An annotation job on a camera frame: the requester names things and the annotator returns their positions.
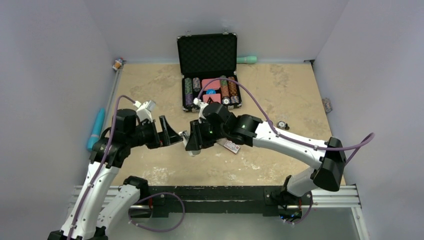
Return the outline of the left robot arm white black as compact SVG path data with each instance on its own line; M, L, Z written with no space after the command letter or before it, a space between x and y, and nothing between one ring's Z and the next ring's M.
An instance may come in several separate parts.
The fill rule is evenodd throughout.
M131 149L167 147L182 142L164 116L159 118L162 130L156 129L151 109L115 110L109 136L102 135L93 145L87 174L75 205L59 230L50 240L106 240L112 228L134 203L142 205L149 199L147 180L129 176L118 195L103 206L110 186Z

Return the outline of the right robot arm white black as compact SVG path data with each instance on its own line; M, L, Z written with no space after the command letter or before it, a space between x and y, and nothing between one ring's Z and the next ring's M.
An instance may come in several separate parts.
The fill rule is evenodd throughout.
M270 121L249 114L236 116L217 102L204 104L198 119L190 122L190 130L179 135L192 156L226 139L239 146L273 150L305 163L308 168L288 176L280 191L288 204L314 189L337 192L341 186L346 154L341 150L342 142L335 137L324 141L276 130Z

